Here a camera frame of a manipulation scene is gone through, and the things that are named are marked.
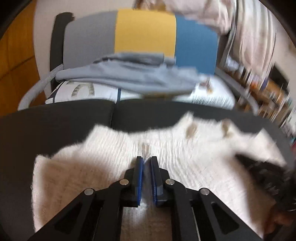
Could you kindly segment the person right hand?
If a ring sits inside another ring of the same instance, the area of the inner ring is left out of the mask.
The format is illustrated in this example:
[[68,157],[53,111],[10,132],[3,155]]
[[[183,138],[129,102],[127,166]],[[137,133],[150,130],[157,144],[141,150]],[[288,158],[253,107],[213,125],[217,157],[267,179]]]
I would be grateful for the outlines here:
[[268,214],[264,225],[264,237],[273,233],[278,226],[291,226],[295,221],[295,211],[286,211],[275,204]]

